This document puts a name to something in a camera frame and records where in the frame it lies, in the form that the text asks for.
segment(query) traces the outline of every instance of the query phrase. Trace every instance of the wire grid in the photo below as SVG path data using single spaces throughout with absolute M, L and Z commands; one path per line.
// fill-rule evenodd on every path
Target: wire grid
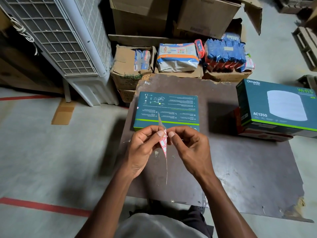
M 99 51 L 106 69 L 112 66 L 110 41 L 107 37 L 98 8 L 99 0 L 77 0 L 81 15 Z
M 96 74 L 53 0 L 6 0 L 65 75 Z

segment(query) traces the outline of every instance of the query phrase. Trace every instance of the gray floor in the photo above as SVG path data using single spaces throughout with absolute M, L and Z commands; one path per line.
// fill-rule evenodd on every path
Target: gray floor
M 251 79 L 292 83 L 310 72 L 291 35 L 295 15 L 262 2 L 262 34 L 243 9 L 246 49 L 256 64 Z M 23 96 L 0 89 L 0 97 Z M 51 125 L 60 98 L 0 101 L 0 197 L 92 209 L 109 183 L 127 109 L 77 104 L 67 126 Z M 317 140 L 295 137 L 291 147 L 304 182 L 303 216 L 317 221 Z M 146 200 L 127 197 L 121 220 Z M 172 204 L 178 208 L 186 205 Z M 208 224 L 213 224 L 205 211 Z M 317 225 L 243 214 L 259 237 L 315 237 Z M 0 237 L 74 237 L 85 218 L 0 205 Z

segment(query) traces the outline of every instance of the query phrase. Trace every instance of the omada router box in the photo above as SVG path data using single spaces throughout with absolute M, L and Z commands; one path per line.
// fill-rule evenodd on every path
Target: omada router box
M 134 130 L 158 125 L 158 113 L 166 128 L 187 125 L 199 131 L 197 96 L 140 92 Z
M 243 127 L 317 138 L 314 90 L 251 79 L 236 89 Z

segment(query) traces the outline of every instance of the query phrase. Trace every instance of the hand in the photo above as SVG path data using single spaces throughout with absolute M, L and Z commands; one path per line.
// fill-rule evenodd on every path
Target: hand
M 159 140 L 164 135 L 162 126 L 151 125 L 135 132 L 125 154 L 125 167 L 133 179 L 144 169 L 150 154 L 159 147 Z
M 188 126 L 176 126 L 166 130 L 169 140 L 176 147 L 186 169 L 196 178 L 215 175 L 212 167 L 208 138 Z

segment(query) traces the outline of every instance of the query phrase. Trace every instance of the forearm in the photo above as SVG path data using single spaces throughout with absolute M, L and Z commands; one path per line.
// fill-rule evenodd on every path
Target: forearm
M 198 181 L 207 197 L 218 237 L 256 237 L 216 175 L 199 177 Z
M 79 237 L 110 238 L 114 236 L 125 196 L 133 178 L 125 165 L 116 172 L 92 214 L 77 234 Z

